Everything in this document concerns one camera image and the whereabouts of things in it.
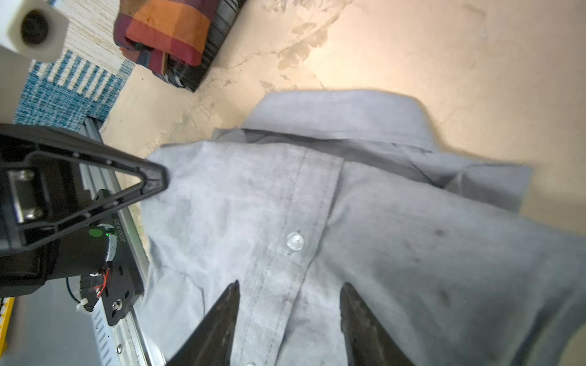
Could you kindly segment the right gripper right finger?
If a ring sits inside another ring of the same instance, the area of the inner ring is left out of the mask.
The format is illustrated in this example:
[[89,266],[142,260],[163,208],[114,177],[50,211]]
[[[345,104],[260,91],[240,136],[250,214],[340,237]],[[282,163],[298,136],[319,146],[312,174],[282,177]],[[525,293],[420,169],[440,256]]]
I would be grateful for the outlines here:
[[340,316],[348,365],[414,366],[348,282],[340,291]]

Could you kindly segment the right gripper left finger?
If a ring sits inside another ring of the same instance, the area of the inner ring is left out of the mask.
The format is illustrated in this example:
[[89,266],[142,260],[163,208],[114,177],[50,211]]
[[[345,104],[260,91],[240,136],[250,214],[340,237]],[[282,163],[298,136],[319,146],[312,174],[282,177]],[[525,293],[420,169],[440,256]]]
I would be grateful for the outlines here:
[[167,365],[229,366],[240,305],[240,284],[229,284]]

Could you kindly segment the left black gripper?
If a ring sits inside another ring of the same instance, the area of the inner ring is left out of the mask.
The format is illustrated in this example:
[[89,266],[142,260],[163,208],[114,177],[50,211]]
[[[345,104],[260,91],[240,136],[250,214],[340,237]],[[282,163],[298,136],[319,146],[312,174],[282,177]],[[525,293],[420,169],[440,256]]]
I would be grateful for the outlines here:
[[[140,181],[95,201],[83,187],[82,165]],[[32,294],[49,280],[104,273],[119,235],[110,224],[85,226],[168,186],[165,167],[80,134],[2,124],[1,296]]]

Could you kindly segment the grey long sleeve shirt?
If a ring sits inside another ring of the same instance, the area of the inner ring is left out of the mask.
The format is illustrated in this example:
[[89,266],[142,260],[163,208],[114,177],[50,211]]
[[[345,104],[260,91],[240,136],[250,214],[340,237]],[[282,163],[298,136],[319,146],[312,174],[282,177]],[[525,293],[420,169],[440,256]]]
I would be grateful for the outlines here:
[[443,152],[412,98],[267,95],[161,146],[139,309],[170,360],[232,282],[235,365],[342,365],[351,283],[417,365],[554,365],[585,323],[585,240],[520,217],[526,166]]

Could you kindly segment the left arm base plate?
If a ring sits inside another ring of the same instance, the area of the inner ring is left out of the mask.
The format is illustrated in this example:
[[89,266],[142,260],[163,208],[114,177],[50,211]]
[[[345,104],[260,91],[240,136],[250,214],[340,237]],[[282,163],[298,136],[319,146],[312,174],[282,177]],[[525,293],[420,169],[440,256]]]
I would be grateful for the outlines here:
[[103,310],[109,326],[128,315],[143,294],[140,272],[133,262],[114,260],[101,274],[85,274],[79,281],[79,309]]

